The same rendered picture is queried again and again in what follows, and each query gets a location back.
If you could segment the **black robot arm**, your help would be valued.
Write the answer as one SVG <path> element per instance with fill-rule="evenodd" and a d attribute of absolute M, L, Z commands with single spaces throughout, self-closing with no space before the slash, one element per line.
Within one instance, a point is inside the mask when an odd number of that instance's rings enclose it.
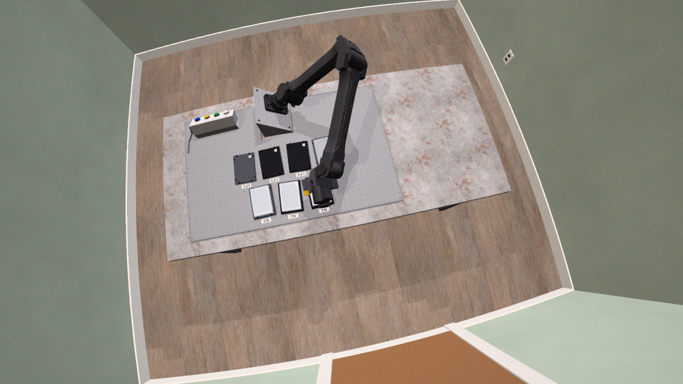
<path fill-rule="evenodd" d="M 345 143 L 356 89 L 368 70 L 365 55 L 355 43 L 341 35 L 336 40 L 331 50 L 304 73 L 291 82 L 281 83 L 275 94 L 264 95 L 266 111 L 287 115 L 288 103 L 292 107 L 301 105 L 311 86 L 334 68 L 339 70 L 339 85 L 327 144 L 319 165 L 309 173 L 314 204 L 318 204 L 319 208 L 331 206 L 331 179 L 341 178 L 344 173 Z"/>

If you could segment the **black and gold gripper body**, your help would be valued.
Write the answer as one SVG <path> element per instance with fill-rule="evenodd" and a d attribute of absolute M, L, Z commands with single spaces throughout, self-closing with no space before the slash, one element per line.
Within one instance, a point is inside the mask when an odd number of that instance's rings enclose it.
<path fill-rule="evenodd" d="M 310 177 L 307 177 L 306 179 L 301 180 L 302 185 L 303 185 L 303 190 L 309 190 L 309 194 L 312 193 L 312 188 L 311 188 L 311 183 L 310 183 Z M 337 178 L 332 178 L 332 187 L 331 189 L 338 189 L 338 182 Z"/>

